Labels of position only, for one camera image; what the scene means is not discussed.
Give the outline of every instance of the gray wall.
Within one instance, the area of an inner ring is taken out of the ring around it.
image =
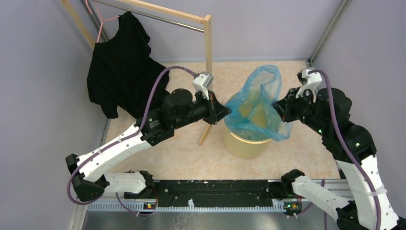
[[[392,206],[406,217],[406,1],[352,1],[315,67],[352,99],[351,117],[378,149]]]
[[[340,0],[147,2],[202,17],[212,15],[215,60],[258,60],[309,58]],[[123,13],[103,5],[100,9],[105,19]],[[138,18],[151,36],[152,57],[156,60],[204,60],[203,34],[144,16]],[[105,24],[110,37],[117,28],[118,22]]]
[[[0,229],[64,230],[73,204],[65,157],[96,147],[91,49],[60,1],[0,4]]]

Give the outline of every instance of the black robot arm segment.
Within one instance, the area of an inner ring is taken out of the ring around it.
[[[327,89],[323,88],[318,91],[315,103],[313,103],[312,94],[296,98],[298,91],[299,88],[292,88],[283,99],[272,104],[272,107],[278,112],[282,121],[292,122],[299,120],[321,135],[323,145],[333,154],[334,159],[351,162],[334,131]],[[338,126],[351,153],[358,163],[361,163],[362,159],[376,153],[372,136],[364,127],[349,121],[352,105],[351,99],[346,97],[339,89],[333,88],[332,92]]]
[[[220,104],[212,91],[208,91],[209,99],[205,99],[201,91],[196,93],[196,101],[190,91],[186,89],[174,90],[165,97],[163,105],[156,110],[149,111],[147,122],[141,130],[142,140],[154,146],[174,136],[175,129],[188,124],[204,120],[209,124],[216,124],[231,110]],[[141,120],[134,125],[140,126]]]

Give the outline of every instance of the yellow bucket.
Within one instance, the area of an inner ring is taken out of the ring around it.
[[[244,159],[250,159],[259,156],[267,149],[269,143],[272,140],[246,140],[237,136],[235,133],[230,132],[226,127],[225,122],[223,127],[223,139],[228,150],[235,156]]]

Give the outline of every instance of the pink hanger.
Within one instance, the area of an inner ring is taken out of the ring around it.
[[[86,7],[88,8],[90,14],[93,14],[93,11],[91,10],[90,5],[89,5],[89,0],[86,0]],[[100,34],[102,33],[103,22],[111,21],[111,20],[116,19],[116,18],[118,18],[120,16],[115,16],[115,17],[103,20],[99,8],[97,7],[97,5],[95,5],[95,7],[96,7],[97,15],[99,16],[99,19],[100,19],[100,29],[99,29],[99,35],[97,36],[97,41],[96,41],[96,43],[97,43],[97,42],[99,42]]]

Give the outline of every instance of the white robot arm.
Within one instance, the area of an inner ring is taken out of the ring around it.
[[[322,81],[327,88],[314,92]],[[282,177],[289,194],[306,197],[327,212],[340,229],[405,229],[405,219],[392,209],[379,176],[376,148],[370,133],[349,121],[352,102],[330,87],[322,70],[305,69],[297,74],[303,86],[290,89],[282,100],[272,104],[282,120],[300,120],[321,135],[337,165],[343,170],[354,201],[339,197],[315,184],[299,170]]]
[[[201,119],[209,124],[216,124],[228,115],[231,111],[217,101],[214,92],[208,90],[212,81],[211,74],[199,74],[193,80],[196,101],[192,101],[193,96],[188,90],[174,90],[165,97],[159,109],[149,111],[147,117],[137,120],[120,136],[87,154],[71,154],[66,157],[71,173],[68,195],[72,183],[82,202],[90,203],[102,194],[117,192],[144,194],[147,197],[154,186],[148,172],[108,171],[129,156],[171,138],[177,128]],[[70,199],[74,203],[80,203],[71,196]]]

